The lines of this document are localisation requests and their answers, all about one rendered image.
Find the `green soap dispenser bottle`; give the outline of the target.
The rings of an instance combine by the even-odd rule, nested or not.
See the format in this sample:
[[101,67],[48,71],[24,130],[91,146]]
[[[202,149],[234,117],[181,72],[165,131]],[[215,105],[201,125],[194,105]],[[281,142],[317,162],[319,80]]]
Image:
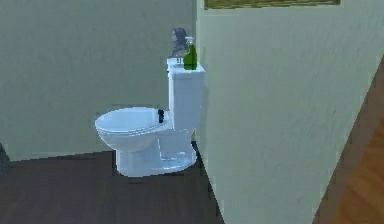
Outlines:
[[195,70],[197,68],[197,52],[193,37],[187,37],[188,52],[183,58],[185,70]]

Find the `white toilet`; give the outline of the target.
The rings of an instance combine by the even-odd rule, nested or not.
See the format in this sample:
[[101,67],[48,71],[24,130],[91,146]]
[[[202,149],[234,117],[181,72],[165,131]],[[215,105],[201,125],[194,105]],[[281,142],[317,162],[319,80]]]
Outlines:
[[130,107],[107,112],[95,120],[103,142],[115,151],[117,171],[145,177],[184,170],[197,160],[192,133],[197,129],[205,88],[202,66],[186,70],[167,60],[169,108]]

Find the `dark grey rounded object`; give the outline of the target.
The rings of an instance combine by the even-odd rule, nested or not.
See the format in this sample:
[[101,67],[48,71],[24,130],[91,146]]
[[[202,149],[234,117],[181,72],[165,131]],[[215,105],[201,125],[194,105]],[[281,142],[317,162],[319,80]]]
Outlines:
[[0,176],[6,176],[9,172],[10,158],[7,155],[6,150],[0,143]]

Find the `grey figurine statue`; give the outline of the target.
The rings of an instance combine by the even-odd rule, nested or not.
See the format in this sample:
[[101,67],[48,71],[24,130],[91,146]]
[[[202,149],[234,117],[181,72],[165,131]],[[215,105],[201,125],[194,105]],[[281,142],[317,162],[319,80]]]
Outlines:
[[172,30],[172,57],[180,61],[188,53],[188,44],[186,40],[186,30],[182,27]]

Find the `framed green wall picture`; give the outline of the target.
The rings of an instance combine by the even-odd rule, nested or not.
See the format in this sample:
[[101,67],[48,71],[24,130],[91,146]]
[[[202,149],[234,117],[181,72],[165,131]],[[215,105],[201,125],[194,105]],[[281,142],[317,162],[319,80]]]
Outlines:
[[204,9],[340,5],[341,0],[203,0]]

